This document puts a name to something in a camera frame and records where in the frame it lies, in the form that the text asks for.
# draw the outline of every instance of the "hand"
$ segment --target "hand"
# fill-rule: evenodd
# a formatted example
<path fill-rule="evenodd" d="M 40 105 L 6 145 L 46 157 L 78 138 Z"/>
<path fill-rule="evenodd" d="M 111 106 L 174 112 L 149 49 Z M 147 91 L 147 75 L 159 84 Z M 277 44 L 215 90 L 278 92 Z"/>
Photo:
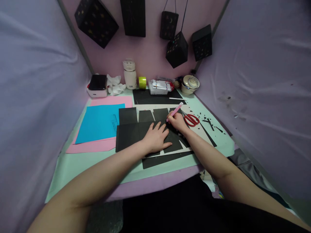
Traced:
<path fill-rule="evenodd" d="M 170 114 L 172 112 L 173 111 L 171 111 L 167 116 L 168 122 L 171 123 L 175 129 L 184 134 L 187 130 L 189 130 L 184 121 L 184 117 L 180 113 L 175 113 L 174 116 L 171 116 Z"/>
<path fill-rule="evenodd" d="M 164 143 L 164 139 L 168 135 L 168 129 L 165 129 L 165 124 L 161 127 L 161 122 L 157 123 L 155 128 L 153 128 L 154 123 L 152 123 L 146 133 L 145 137 L 141 141 L 144 146 L 146 146 L 148 153 L 158 152 L 172 145 L 171 142 Z"/>

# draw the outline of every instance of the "left hand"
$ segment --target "left hand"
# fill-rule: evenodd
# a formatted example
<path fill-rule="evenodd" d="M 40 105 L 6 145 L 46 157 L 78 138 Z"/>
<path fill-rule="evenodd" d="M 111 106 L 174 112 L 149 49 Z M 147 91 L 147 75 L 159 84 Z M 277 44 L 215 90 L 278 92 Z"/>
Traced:
<path fill-rule="evenodd" d="M 161 122 L 158 122 L 155 128 L 153 128 L 154 123 L 152 123 L 142 140 L 143 145 L 146 146 L 148 153 L 158 152 L 172 145 L 171 142 L 164 143 L 164 139 L 167 137 L 169 130 L 165 129 L 166 124 L 161 127 Z"/>

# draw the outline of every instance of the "white thermos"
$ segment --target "white thermos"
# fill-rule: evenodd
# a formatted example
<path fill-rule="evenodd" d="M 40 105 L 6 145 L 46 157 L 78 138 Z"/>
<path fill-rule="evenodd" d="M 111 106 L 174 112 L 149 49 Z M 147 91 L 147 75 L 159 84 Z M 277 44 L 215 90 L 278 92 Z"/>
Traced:
<path fill-rule="evenodd" d="M 136 75 L 136 70 L 135 70 L 135 62 L 130 59 L 125 60 L 123 61 L 123 68 L 124 68 L 124 78 L 125 78 L 126 88 L 130 90 L 136 89 L 137 75 Z"/>

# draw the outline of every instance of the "blue cardstock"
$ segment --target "blue cardstock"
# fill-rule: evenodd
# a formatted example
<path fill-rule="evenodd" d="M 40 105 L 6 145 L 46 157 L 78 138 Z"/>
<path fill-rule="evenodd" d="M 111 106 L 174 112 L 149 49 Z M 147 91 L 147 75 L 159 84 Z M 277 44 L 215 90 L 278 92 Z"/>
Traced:
<path fill-rule="evenodd" d="M 119 108 L 125 104 L 87 107 L 76 144 L 116 137 L 119 125 Z"/>

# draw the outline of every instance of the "scissors handle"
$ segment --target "scissors handle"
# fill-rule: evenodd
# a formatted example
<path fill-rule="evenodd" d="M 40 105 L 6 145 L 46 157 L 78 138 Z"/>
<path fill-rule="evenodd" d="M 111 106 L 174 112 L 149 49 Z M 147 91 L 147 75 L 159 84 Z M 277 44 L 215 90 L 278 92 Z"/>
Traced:
<path fill-rule="evenodd" d="M 184 120 L 187 123 L 187 125 L 189 125 L 190 127 L 195 127 L 196 125 L 200 123 L 200 120 L 196 116 L 191 115 L 191 114 L 185 115 Z"/>

